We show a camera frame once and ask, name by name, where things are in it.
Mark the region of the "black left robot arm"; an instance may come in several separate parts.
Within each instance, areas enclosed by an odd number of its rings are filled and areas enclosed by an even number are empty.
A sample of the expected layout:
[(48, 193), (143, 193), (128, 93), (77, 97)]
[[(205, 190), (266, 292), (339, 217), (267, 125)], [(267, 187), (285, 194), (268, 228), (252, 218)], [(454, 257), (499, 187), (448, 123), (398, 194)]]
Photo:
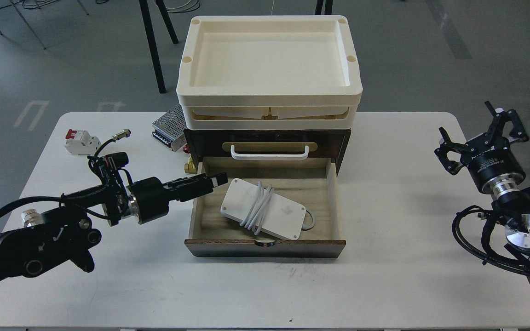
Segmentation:
[(60, 197), (22, 198), (0, 209), (1, 218), (30, 203), (59, 203), (59, 207), (43, 212), (40, 222), (0, 233), (0, 281), (16, 276), (36, 277), (68, 260), (84, 272), (92, 272), (94, 261), (89, 249), (102, 238), (91, 224), (92, 206), (103, 206), (104, 214), (98, 217), (112, 226), (130, 216), (144, 224), (168, 214), (170, 201), (189, 201), (228, 182), (227, 174), (221, 172), (167, 183), (149, 177), (126, 186), (119, 173), (128, 163), (126, 153), (90, 156), (89, 161), (92, 172), (101, 180), (99, 186)]

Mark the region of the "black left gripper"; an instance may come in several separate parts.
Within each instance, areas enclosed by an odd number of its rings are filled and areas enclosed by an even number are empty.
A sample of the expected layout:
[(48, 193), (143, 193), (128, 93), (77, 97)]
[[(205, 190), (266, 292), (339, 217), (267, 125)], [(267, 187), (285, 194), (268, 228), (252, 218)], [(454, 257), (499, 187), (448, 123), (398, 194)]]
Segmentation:
[(215, 187), (229, 182), (225, 172), (214, 176), (198, 174), (162, 183), (149, 177), (130, 184), (130, 214), (138, 224), (156, 220), (169, 212), (169, 201), (189, 201), (212, 193)]

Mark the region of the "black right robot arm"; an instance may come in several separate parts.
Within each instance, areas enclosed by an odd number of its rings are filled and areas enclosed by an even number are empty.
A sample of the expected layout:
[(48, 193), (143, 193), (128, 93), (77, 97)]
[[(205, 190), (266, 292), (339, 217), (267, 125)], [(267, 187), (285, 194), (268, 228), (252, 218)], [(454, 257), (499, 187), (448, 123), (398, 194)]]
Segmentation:
[[(472, 205), (458, 212), (452, 233), (458, 244), (483, 264), (530, 277), (530, 187), (519, 188), (526, 175), (510, 149), (513, 143), (528, 141), (529, 136), (517, 111), (494, 108), (490, 102), (485, 105), (493, 117), (487, 132), (459, 144), (439, 128), (442, 140), (435, 155), (444, 169), (456, 175), (467, 168), (478, 191), (493, 200), (491, 210)], [(470, 214), (484, 220), (481, 249), (469, 243), (461, 231), (461, 220)]]

